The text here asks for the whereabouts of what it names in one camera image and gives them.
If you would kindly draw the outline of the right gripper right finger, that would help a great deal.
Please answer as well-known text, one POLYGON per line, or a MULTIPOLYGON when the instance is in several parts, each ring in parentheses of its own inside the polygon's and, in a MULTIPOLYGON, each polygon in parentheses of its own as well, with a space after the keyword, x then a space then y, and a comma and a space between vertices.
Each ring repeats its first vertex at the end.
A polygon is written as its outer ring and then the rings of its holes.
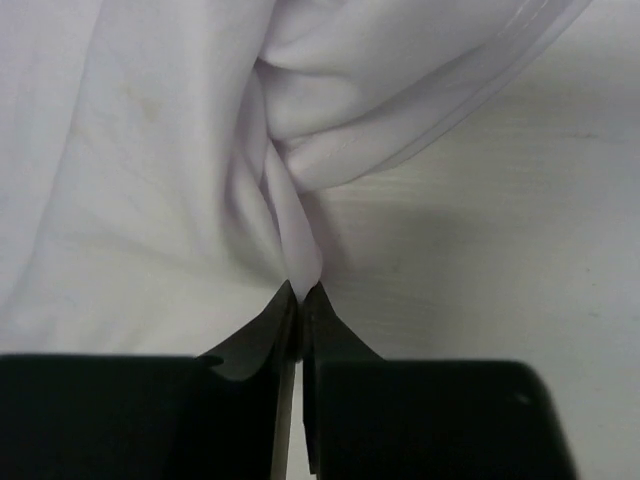
POLYGON ((528 365, 390 360, 336 314, 301 307, 303 421, 319 479, 574 479, 551 396, 528 365))

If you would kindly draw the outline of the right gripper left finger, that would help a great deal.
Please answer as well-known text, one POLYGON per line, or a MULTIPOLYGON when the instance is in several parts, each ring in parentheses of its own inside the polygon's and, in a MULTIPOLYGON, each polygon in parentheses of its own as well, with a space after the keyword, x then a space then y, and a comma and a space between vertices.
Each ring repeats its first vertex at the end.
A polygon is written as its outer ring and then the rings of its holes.
POLYGON ((282 479, 295 296, 189 356, 7 354, 5 479, 282 479))

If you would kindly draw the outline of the white t shirt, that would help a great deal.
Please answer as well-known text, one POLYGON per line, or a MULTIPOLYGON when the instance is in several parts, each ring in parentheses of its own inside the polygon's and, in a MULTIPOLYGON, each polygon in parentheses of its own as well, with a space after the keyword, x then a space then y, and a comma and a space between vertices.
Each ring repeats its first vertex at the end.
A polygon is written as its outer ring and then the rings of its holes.
POLYGON ((1 348, 197 353, 319 280, 302 196, 413 157, 582 1, 5 1, 1 348))

